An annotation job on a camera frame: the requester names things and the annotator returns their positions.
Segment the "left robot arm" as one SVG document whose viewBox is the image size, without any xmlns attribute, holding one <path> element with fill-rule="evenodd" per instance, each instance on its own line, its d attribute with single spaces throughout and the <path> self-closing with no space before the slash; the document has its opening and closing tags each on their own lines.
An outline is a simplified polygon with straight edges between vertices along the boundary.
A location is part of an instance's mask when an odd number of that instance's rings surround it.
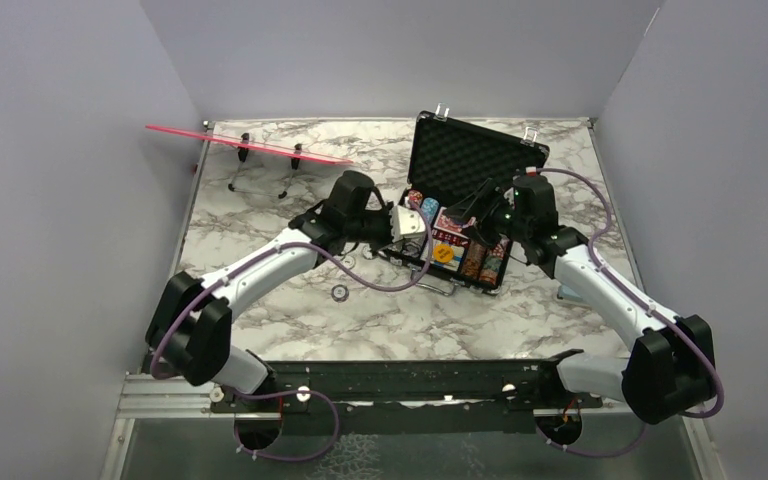
<svg viewBox="0 0 768 480">
<path fill-rule="evenodd" d="M 150 374 L 181 376 L 193 386 L 214 382 L 235 390 L 250 410 L 269 406 L 272 371 L 256 354 L 233 346 L 233 322 L 284 282 L 324 262 L 373 288 L 338 260 L 348 243 L 383 248 L 420 235 L 433 238 L 433 218 L 419 203 L 382 202 L 370 209 L 370 197 L 380 194 L 369 176 L 346 171 L 326 199 L 290 220 L 265 246 L 200 278 L 185 271 L 172 276 L 145 335 L 152 351 Z"/>
</svg>

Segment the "orange big blind button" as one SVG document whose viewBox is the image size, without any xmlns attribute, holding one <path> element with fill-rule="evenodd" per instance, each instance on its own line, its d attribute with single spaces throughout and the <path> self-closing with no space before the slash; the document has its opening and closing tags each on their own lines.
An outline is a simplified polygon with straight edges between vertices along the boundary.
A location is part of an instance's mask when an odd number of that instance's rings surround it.
<svg viewBox="0 0 768 480">
<path fill-rule="evenodd" d="M 442 264 L 447 264 L 455 258 L 453 248 L 444 243 L 435 246 L 432 254 L 434 261 Z"/>
</svg>

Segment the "blue yellow card deck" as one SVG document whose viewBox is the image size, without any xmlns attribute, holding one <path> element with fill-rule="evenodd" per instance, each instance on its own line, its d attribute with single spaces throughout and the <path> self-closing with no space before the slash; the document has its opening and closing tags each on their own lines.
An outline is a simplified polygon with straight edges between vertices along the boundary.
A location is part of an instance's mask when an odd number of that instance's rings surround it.
<svg viewBox="0 0 768 480">
<path fill-rule="evenodd" d="M 452 272 L 458 272 L 463 264 L 469 243 L 449 243 L 433 240 L 427 249 L 426 257 L 431 259 L 433 266 Z"/>
</svg>

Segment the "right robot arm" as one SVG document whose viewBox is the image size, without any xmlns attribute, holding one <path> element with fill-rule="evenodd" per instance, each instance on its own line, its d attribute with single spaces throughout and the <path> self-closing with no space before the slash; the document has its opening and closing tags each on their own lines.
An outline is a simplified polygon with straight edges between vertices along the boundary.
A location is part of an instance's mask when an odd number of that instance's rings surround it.
<svg viewBox="0 0 768 480">
<path fill-rule="evenodd" d="M 602 259 L 593 238 L 561 225 L 545 174 L 515 178 L 511 200 L 489 179 L 445 211 L 486 247 L 502 238 L 520 244 L 530 264 L 576 292 L 629 348 L 627 360 L 583 353 L 560 360 L 538 378 L 539 398 L 560 407 L 576 393 L 593 393 L 627 404 L 651 425 L 674 415 L 717 414 L 725 395 L 710 326 L 645 296 Z"/>
</svg>

